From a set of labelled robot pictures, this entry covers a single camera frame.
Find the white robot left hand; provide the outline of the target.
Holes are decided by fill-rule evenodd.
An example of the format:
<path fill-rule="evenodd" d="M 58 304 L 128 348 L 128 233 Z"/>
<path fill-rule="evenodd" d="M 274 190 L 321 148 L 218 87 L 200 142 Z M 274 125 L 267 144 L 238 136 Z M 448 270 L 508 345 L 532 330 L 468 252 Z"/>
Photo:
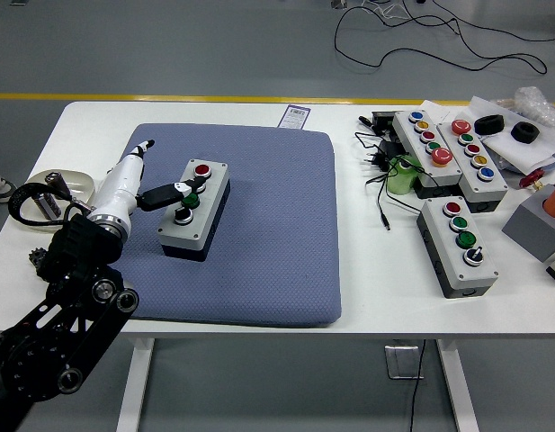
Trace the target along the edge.
<path fill-rule="evenodd" d="M 194 177 L 139 194 L 144 156 L 154 144 L 152 139 L 140 142 L 107 174 L 92 203 L 90 221 L 106 230 L 119 231 L 119 236 L 125 239 L 130 234 L 130 215 L 135 209 L 152 212 L 180 202 L 205 185 L 204 177 Z"/>

